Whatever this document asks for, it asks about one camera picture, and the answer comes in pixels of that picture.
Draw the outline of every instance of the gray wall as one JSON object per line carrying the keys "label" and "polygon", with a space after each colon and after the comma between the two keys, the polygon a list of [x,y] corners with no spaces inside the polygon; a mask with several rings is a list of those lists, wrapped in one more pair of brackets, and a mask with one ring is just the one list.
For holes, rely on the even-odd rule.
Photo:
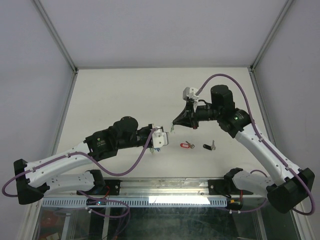
{"label": "gray wall", "polygon": [[[276,144],[315,173],[320,208],[320,1],[298,0],[256,70]],[[304,201],[309,210],[309,200]],[[309,217],[320,236],[320,211]]]}
{"label": "gray wall", "polygon": [[[50,153],[72,71],[30,0],[0,7],[0,185],[13,162]],[[15,184],[8,192],[15,193]],[[25,207],[0,194],[1,239],[14,240]]]}

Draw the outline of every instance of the purple cable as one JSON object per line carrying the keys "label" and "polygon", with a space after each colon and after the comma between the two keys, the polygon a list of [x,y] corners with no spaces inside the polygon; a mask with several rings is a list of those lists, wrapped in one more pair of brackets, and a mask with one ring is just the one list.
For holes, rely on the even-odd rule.
{"label": "purple cable", "polygon": [[[252,173],[254,173],[254,172],[262,173],[266,178],[268,177],[267,174],[265,174],[263,171],[261,171],[261,170],[259,170],[259,169],[254,169],[254,170],[252,170],[250,173],[252,174]],[[265,199],[260,206],[254,208],[254,209],[240,211],[240,213],[252,213],[252,212],[255,212],[255,211],[261,209],[262,207],[264,207],[267,202],[268,202],[267,199]],[[225,209],[225,208],[219,208],[219,209],[225,210],[225,211],[230,211],[229,209]],[[231,210],[231,212],[232,212],[232,213],[237,213],[238,211],[236,211],[236,210]]]}
{"label": "purple cable", "polygon": [[129,224],[129,222],[130,222],[130,218],[131,218],[131,214],[130,214],[130,212],[129,212],[129,214],[128,214],[128,220],[126,221],[126,224],[124,225],[124,227],[123,227],[120,231],[118,231],[118,232],[115,234],[115,237],[116,237],[116,236],[119,236],[120,233],[122,233],[122,232],[126,229],[126,227],[128,226],[128,224]]}
{"label": "purple cable", "polygon": [[252,115],[252,112],[251,112],[251,109],[250,109],[250,106],[249,106],[249,101],[248,101],[248,98],[245,94],[245,91],[244,89],[240,86],[240,84],[231,76],[229,75],[226,75],[226,74],[223,74],[223,73],[218,73],[218,74],[214,74],[212,76],[210,76],[204,83],[203,85],[200,87],[200,89],[196,92],[196,95],[199,95],[202,90],[204,89],[204,87],[208,84],[208,82],[215,78],[215,77],[225,77],[225,78],[228,78],[230,79],[232,82],[234,82],[237,87],[240,89],[242,95],[243,95],[243,98],[244,98],[244,101],[245,101],[245,105],[246,105],[246,108],[248,110],[248,114],[250,116],[250,119],[251,119],[251,122],[252,122],[252,126],[253,126],[253,129],[254,129],[254,132],[255,134],[257,135],[257,137],[259,139],[262,139],[261,142],[276,156],[276,158],[286,167],[288,168],[288,170],[290,171],[290,173],[292,173],[292,175],[300,182],[300,184],[304,187],[305,191],[307,192],[309,198],[310,198],[310,201],[311,201],[311,210],[310,212],[302,212],[302,211],[299,211],[295,208],[293,208],[292,210],[295,211],[296,213],[299,213],[299,214],[302,214],[302,215],[305,215],[305,216],[309,216],[309,215],[312,215],[315,210],[316,210],[316,203],[315,203],[315,199],[311,193],[311,191],[309,190],[309,188],[307,187],[307,185],[305,184],[305,182],[295,173],[295,171],[293,171],[289,165],[286,163],[285,160],[282,159],[282,157],[263,139],[263,137],[261,136],[260,132],[258,131],[257,127],[256,127],[256,123],[255,123],[255,120],[253,118],[253,115]]}
{"label": "purple cable", "polygon": [[[75,156],[75,155],[85,156],[86,158],[88,158],[89,160],[91,160],[94,164],[96,164],[99,168],[101,168],[101,170],[103,170],[105,173],[107,173],[107,174],[109,174],[109,175],[111,175],[111,176],[121,177],[121,176],[127,175],[128,173],[132,172],[132,170],[135,169],[135,167],[138,165],[138,163],[140,162],[140,160],[142,159],[142,157],[144,156],[144,154],[145,154],[145,152],[146,152],[146,150],[147,150],[147,148],[148,148],[149,142],[151,141],[152,134],[153,134],[156,130],[158,130],[157,127],[153,128],[153,129],[151,130],[151,132],[149,133],[149,136],[148,136],[148,138],[147,138],[147,140],[146,140],[146,142],[145,142],[145,144],[144,144],[144,146],[143,146],[143,149],[142,149],[142,151],[141,151],[138,159],[137,159],[137,160],[135,161],[135,163],[132,165],[132,167],[130,167],[127,171],[122,172],[122,173],[113,173],[113,172],[111,172],[111,171],[108,171],[108,170],[105,169],[100,163],[98,163],[98,162],[97,162],[96,160],[94,160],[91,156],[89,156],[88,154],[86,154],[86,153],[84,153],[84,152],[80,152],[80,151],[79,151],[79,152],[73,152],[73,153],[69,153],[68,156]],[[49,164],[51,164],[51,163],[54,163],[54,162],[56,162],[56,161],[58,161],[58,160],[61,160],[61,159],[64,159],[64,158],[67,158],[67,157],[66,157],[65,155],[56,157],[56,158],[54,158],[54,159],[52,159],[52,160],[50,160],[50,161],[47,161],[47,162],[45,162],[45,163],[43,163],[43,164],[40,164],[40,165],[38,165],[38,166],[35,166],[32,170],[33,170],[33,171],[38,170],[38,169],[40,169],[40,168],[42,168],[42,167],[44,167],[44,166],[47,166],[47,165],[49,165]],[[16,198],[16,197],[18,197],[18,195],[13,195],[13,194],[6,193],[6,188],[7,188],[7,186],[8,186],[11,182],[13,182],[13,181],[16,180],[17,178],[19,178],[19,177],[21,177],[21,176],[23,176],[23,175],[26,175],[26,174],[28,174],[28,173],[30,173],[30,172],[31,172],[31,170],[23,171],[23,172],[19,173],[18,175],[12,177],[9,181],[7,181],[7,182],[3,185],[2,190],[1,190],[1,191],[2,191],[2,194],[5,195],[6,197],[9,197],[9,198]]]}
{"label": "purple cable", "polygon": [[127,207],[127,211],[124,214],[119,215],[119,216],[105,215],[105,214],[102,214],[100,212],[97,212],[97,211],[93,210],[92,208],[88,208],[93,213],[95,213],[95,214],[97,214],[99,216],[102,216],[102,217],[105,217],[105,218],[119,219],[119,218],[123,218],[123,217],[127,216],[129,214],[129,212],[130,212],[130,206],[128,204],[126,204],[125,202],[123,202],[123,201],[110,200],[110,199],[105,199],[105,198],[95,198],[95,197],[89,196],[88,194],[84,193],[83,191],[78,191],[78,192],[81,193],[83,196],[87,197],[88,199],[92,199],[92,200],[99,201],[99,202],[122,204],[122,205]]}

